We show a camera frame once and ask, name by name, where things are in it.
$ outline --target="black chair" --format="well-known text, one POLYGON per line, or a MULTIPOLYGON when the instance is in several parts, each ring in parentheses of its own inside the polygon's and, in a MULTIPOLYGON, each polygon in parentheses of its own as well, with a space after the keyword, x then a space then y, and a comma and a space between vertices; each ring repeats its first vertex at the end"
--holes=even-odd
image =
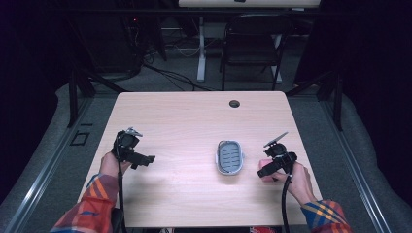
POLYGON ((272 90, 274 90, 286 39, 292 31, 292 20, 286 16, 245 14, 232 18, 224 31, 220 68, 223 73, 222 90, 226 82, 226 65, 263 66, 264 68, 276 66, 272 85, 272 90), (281 36, 277 46, 273 39, 275 35, 281 36))

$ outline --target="dark background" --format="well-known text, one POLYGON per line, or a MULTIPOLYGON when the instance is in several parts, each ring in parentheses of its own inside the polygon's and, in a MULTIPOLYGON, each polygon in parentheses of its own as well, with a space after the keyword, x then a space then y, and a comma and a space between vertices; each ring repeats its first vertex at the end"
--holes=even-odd
MULTIPOLYGON (((411 3, 381 0, 324 4, 323 11, 359 12, 360 16, 354 24, 315 21, 295 80, 317 77, 335 67, 342 60, 339 54, 344 54, 344 93, 354 102, 368 130, 379 168, 394 191, 412 205, 412 176, 407 162, 412 150, 411 3)), ((73 28, 44 11, 50 6, 45 1, 1 2, 2 200, 50 124, 57 105, 54 93, 67 84, 73 58, 90 70, 96 69, 73 28)))

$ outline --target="table leg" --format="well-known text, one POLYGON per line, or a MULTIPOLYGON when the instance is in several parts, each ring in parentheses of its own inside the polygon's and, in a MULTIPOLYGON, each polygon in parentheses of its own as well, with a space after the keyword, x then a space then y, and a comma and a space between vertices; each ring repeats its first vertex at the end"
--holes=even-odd
MULTIPOLYGON (((274 36, 274 41, 275 41, 275 46, 278 47, 279 44, 281 43, 281 36, 278 36, 278 35, 274 36)), ((277 66, 271 66, 270 67, 270 69, 272 70, 273 78, 275 78, 274 76, 276 74, 276 69, 277 68, 278 68, 277 66)), ((280 83, 282 83, 282 76, 281 76, 281 73, 279 72, 278 79, 276 80, 276 84, 280 84, 280 83)))
POLYGON ((206 55, 203 17, 199 19, 199 65, 197 67, 197 81, 205 82, 206 55))

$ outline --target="chair leg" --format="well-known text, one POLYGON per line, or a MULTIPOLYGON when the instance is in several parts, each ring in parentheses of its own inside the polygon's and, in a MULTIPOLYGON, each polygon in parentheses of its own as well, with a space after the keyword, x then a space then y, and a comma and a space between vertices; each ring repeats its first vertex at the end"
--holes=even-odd
POLYGON ((280 70, 279 68, 280 68, 280 63, 276 66, 275 76, 273 77, 272 90, 275 90, 276 88, 276 82, 278 81, 278 75, 279 75, 279 70, 280 70))
POLYGON ((226 79, 226 65, 223 63, 222 64, 222 91, 224 91, 224 82, 226 79))
POLYGON ((222 55, 222 58, 221 58, 221 65, 219 66, 219 72, 222 72, 222 66, 223 66, 223 55, 222 55))

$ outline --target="forearm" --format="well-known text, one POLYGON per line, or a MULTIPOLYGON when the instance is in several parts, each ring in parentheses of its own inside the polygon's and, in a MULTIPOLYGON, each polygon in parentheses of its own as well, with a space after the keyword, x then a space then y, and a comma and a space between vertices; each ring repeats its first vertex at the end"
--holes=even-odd
POLYGON ((312 233, 352 232, 342 207, 334 201, 309 202, 301 207, 312 233))
POLYGON ((116 178, 100 174, 93 177, 82 201, 67 212, 51 232, 111 232, 111 212, 118 192, 116 178))

